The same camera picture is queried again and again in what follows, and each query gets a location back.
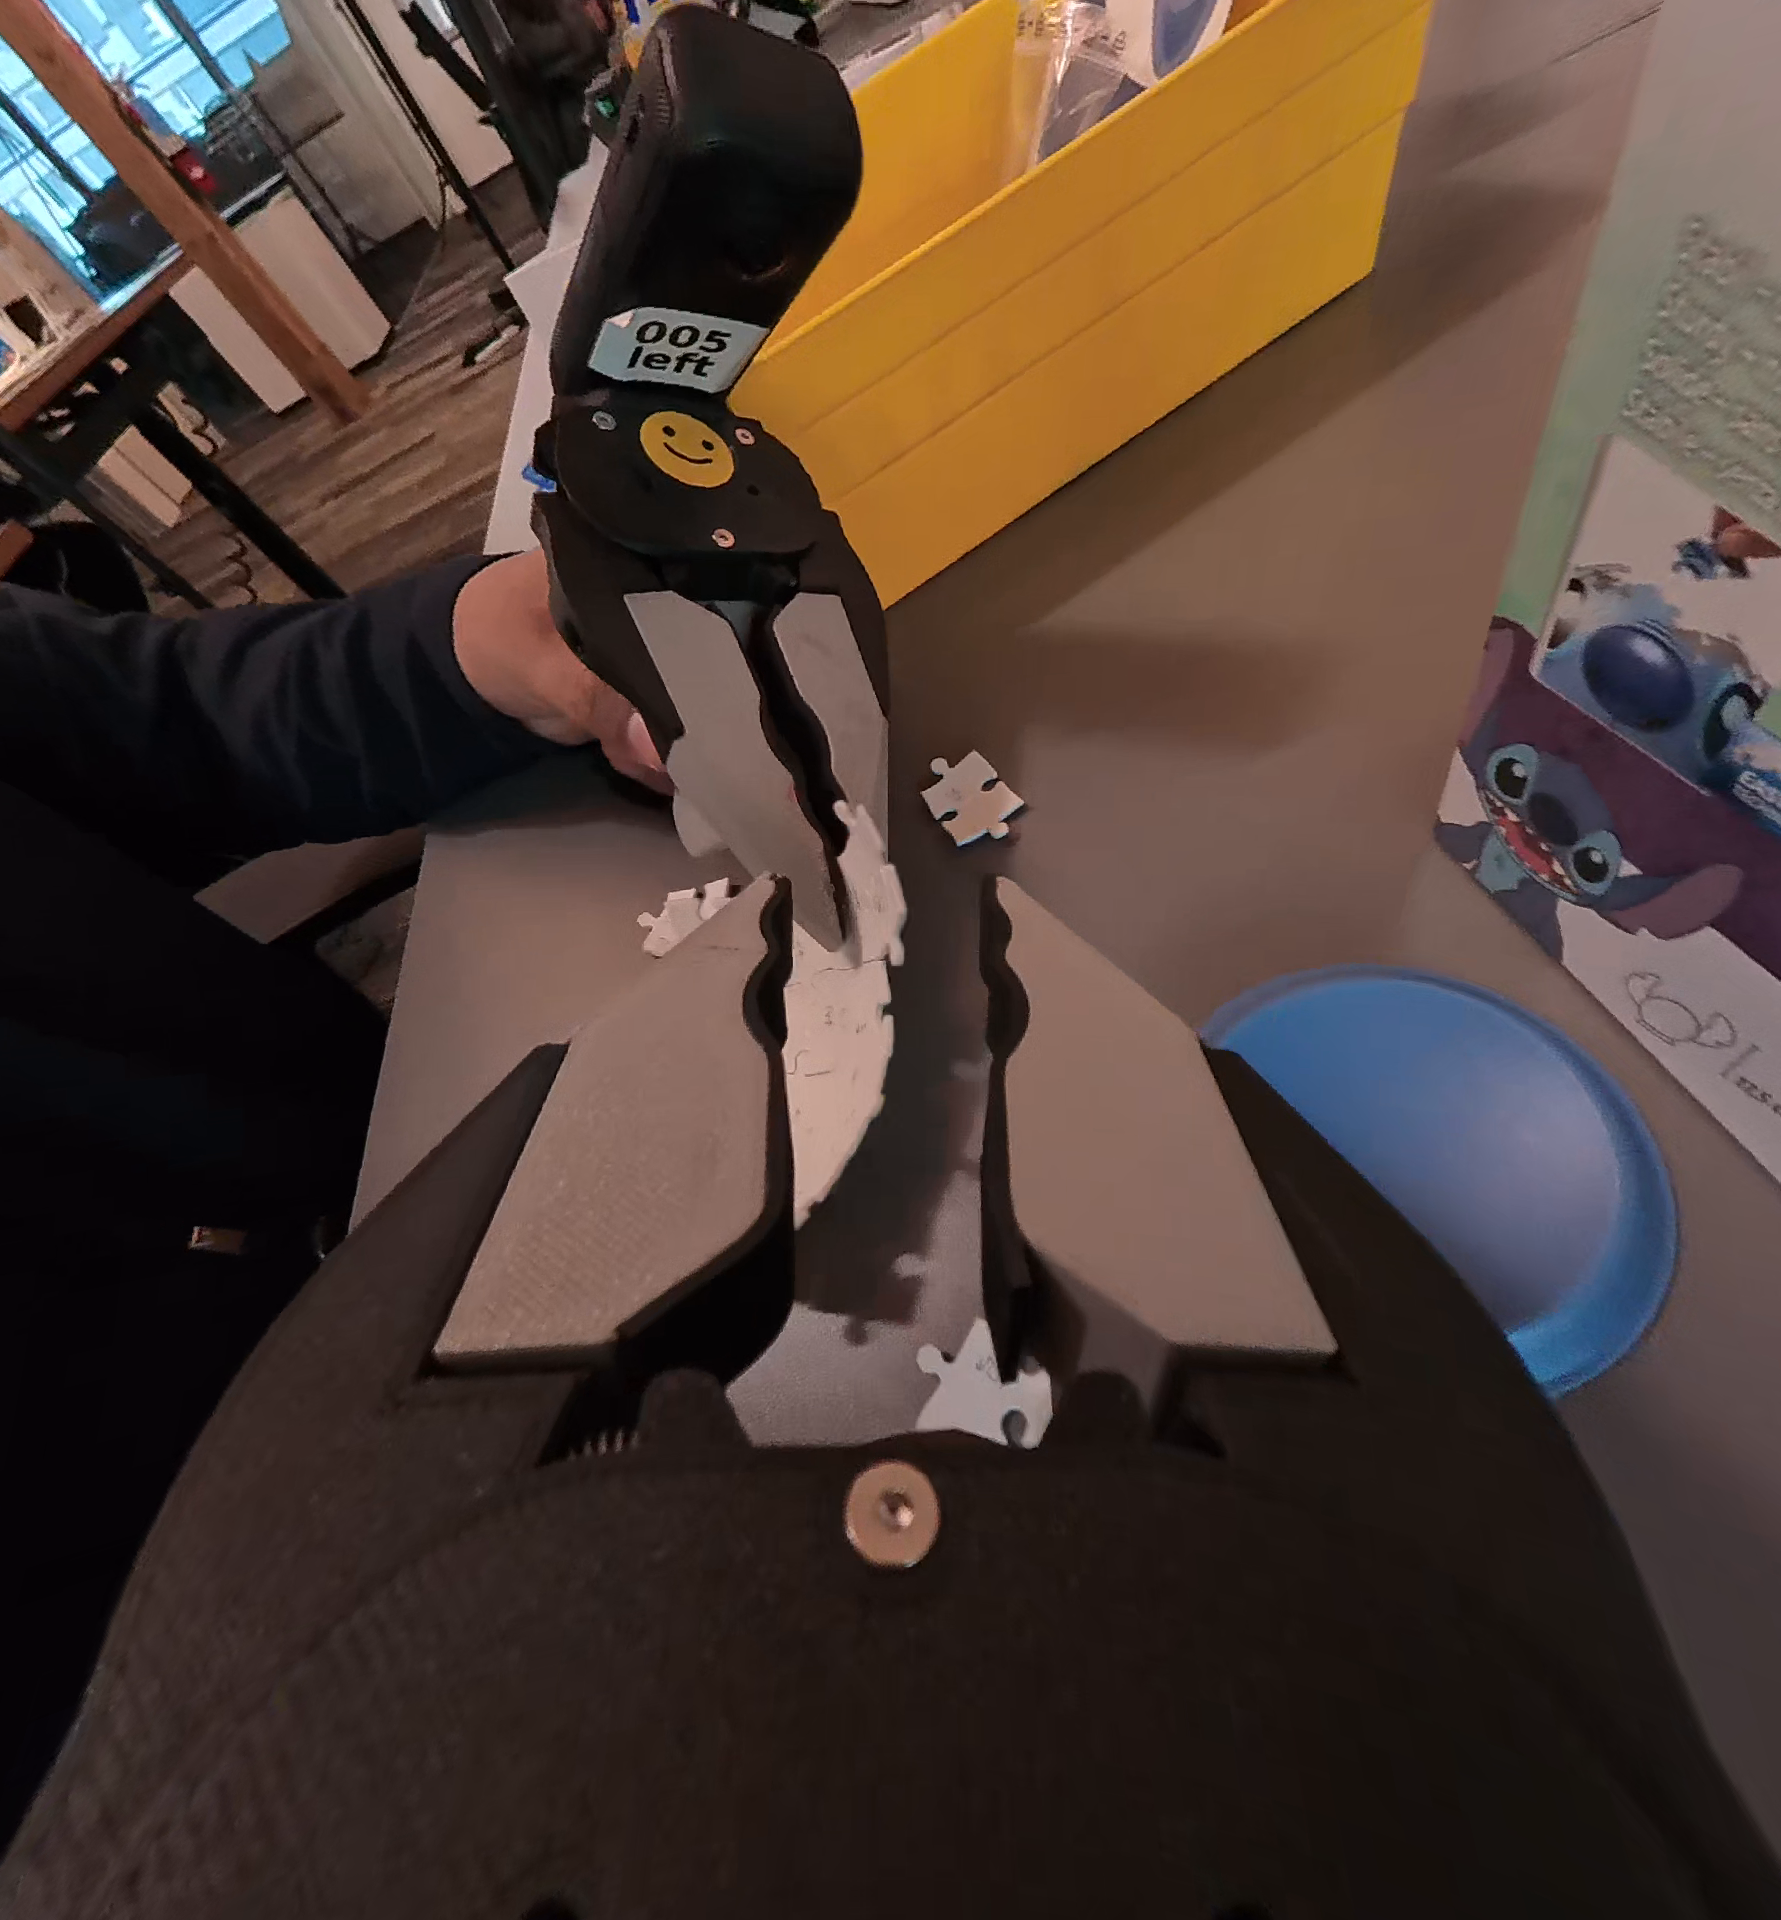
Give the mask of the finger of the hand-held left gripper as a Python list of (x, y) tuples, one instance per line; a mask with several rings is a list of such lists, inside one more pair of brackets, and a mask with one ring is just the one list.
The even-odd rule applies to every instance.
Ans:
[(686, 848), (717, 845), (754, 878), (788, 880), (797, 923), (818, 948), (844, 950), (831, 850), (765, 730), (762, 689), (733, 624), (667, 588), (630, 593), (627, 606), (678, 714), (664, 763), (681, 802)]
[(768, 611), (768, 749), (814, 845), (844, 845), (861, 810), (887, 827), (888, 710), (872, 676), (880, 638), (880, 628), (857, 636), (829, 591), (801, 591)]

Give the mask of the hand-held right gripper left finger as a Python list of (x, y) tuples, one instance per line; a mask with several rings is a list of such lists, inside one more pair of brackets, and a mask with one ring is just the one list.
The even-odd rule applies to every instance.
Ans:
[(791, 883), (762, 878), (566, 1044), (465, 1274), (446, 1367), (733, 1380), (793, 1306)]

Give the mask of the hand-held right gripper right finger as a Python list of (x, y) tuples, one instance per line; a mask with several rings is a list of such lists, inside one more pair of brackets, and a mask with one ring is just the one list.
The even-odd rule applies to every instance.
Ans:
[(983, 1319), (998, 1373), (1323, 1367), (1339, 1340), (1196, 1031), (1013, 880), (986, 882)]

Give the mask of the joined white puzzle pieces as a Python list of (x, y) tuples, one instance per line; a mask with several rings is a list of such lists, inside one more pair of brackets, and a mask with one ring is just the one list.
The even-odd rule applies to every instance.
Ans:
[(1012, 1377), (1003, 1376), (986, 1319), (971, 1324), (954, 1351), (921, 1345), (917, 1366), (930, 1395), (915, 1417), (915, 1432), (966, 1433), (1013, 1449), (1042, 1444), (1053, 1412), (1046, 1370), (1025, 1361)]

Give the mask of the assembled curved puzzle section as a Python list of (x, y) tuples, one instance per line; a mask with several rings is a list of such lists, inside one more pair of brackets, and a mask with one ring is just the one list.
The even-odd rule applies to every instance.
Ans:
[(801, 1226), (882, 1106), (904, 883), (871, 813), (847, 827), (835, 863), (853, 923), (844, 950), (806, 934), (777, 878), (669, 891), (657, 915), (638, 916), (660, 970), (582, 1036), (597, 1071), (632, 1069), (627, 1106), (597, 1116), (578, 1049), (549, 1095), (519, 1173), (554, 1154), (544, 1133), (586, 1151), (582, 1225), (642, 1275), (705, 1272), (756, 1242), (782, 1221), (785, 1181)]

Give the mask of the yellow plastic bin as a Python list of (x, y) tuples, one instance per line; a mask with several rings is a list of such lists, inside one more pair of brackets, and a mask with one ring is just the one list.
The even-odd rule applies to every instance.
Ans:
[(893, 604), (1378, 263), (1425, 1), (1254, 4), (1003, 175), (1015, 4), (853, 94), (864, 186), (733, 402)]

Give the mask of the person's left forearm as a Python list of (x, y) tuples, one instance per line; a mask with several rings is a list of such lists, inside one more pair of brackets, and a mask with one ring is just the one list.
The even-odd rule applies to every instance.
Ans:
[(181, 616), (0, 588), (0, 780), (189, 882), (421, 827), (550, 750), (456, 660), (483, 568)]

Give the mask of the single white puzzle piece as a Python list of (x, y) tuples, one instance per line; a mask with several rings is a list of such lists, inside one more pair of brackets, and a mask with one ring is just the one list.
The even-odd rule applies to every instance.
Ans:
[(931, 759), (927, 770), (921, 802), (957, 848), (1007, 839), (1026, 807), (1025, 795), (979, 750)]

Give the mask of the blue round ball stand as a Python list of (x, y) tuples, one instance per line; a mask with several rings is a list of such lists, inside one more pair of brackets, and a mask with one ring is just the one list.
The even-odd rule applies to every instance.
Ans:
[(1561, 1030), (1441, 971), (1286, 971), (1200, 1027), (1405, 1214), (1561, 1399), (1631, 1356), (1678, 1259), (1669, 1162)]

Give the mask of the cartoon printed puzzle box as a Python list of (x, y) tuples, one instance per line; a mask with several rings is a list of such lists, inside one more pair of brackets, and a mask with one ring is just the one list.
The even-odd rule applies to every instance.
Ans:
[(1781, 1186), (1781, 1), (1657, 13), (1434, 837)]

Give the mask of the person's left hand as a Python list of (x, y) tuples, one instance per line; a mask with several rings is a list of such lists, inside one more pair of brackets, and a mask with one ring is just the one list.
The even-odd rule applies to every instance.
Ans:
[(596, 746), (627, 780), (664, 797), (676, 794), (636, 705), (559, 632), (541, 549), (473, 571), (453, 600), (452, 649), (475, 690), (518, 726), (559, 746)]

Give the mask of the black tripod stand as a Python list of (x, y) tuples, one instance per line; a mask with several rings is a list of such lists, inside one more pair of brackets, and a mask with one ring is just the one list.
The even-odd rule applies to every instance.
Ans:
[(481, 74), (448, 33), (446, 4), (351, 1), (349, 22), (438, 174), (439, 211), (459, 211), (506, 272), (518, 257), (478, 192), (513, 157), (489, 122)]

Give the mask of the white cabinet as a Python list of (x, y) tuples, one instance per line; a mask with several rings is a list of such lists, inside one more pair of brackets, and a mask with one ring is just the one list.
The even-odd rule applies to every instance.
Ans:
[[(234, 234), (348, 371), (386, 348), (391, 319), (294, 189), (282, 189), (234, 222)], [(268, 412), (282, 413), (307, 399), (295, 375), (203, 269), (185, 272), (169, 296)]]

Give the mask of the white paper sheet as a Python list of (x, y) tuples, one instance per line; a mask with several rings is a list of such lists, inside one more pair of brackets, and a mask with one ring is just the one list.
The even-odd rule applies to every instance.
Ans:
[(1108, 1), (1123, 37), (1125, 74), (1142, 86), (1167, 77), (1227, 30), (1232, 1)]

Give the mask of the wooden post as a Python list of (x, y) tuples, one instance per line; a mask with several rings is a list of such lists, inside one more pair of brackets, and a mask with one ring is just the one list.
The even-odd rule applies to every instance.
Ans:
[(183, 185), (144, 129), (123, 110), (114, 84), (67, 35), (61, 19), (42, 1), (0, 1), (0, 37), (71, 120), (110, 157), (120, 180), (173, 235), (185, 261), (203, 269), (273, 348), (307, 395), (339, 425), (362, 419), (371, 403), (368, 387), (319, 342), (214, 204)]

